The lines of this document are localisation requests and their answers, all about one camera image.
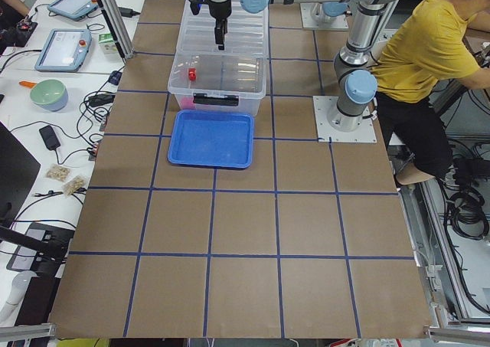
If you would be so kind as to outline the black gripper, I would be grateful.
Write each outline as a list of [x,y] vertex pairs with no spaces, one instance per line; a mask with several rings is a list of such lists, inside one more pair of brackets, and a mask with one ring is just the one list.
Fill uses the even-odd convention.
[[207,0],[209,12],[216,20],[214,26],[215,44],[219,51],[223,51],[225,35],[227,33],[227,19],[231,14],[231,0]]

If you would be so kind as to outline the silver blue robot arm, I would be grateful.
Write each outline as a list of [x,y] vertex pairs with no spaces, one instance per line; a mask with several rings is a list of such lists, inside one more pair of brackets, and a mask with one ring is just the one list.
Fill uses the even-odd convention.
[[377,82],[366,65],[377,36],[384,28],[386,12],[395,8],[398,0],[239,0],[243,10],[256,14],[271,4],[356,2],[352,25],[345,46],[334,60],[340,87],[337,102],[327,113],[328,123],[341,132],[356,130],[367,105],[374,99]]

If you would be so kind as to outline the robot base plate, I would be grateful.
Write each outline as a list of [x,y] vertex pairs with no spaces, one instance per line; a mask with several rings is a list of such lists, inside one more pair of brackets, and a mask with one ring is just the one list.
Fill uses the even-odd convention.
[[360,116],[345,116],[337,109],[335,96],[314,96],[313,110],[319,142],[376,143],[369,107]]

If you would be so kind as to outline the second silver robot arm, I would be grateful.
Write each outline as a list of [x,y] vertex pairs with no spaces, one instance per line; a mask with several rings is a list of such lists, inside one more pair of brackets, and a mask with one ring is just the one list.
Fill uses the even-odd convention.
[[312,17],[321,24],[333,22],[345,14],[348,4],[344,2],[323,2],[314,5],[311,10]]

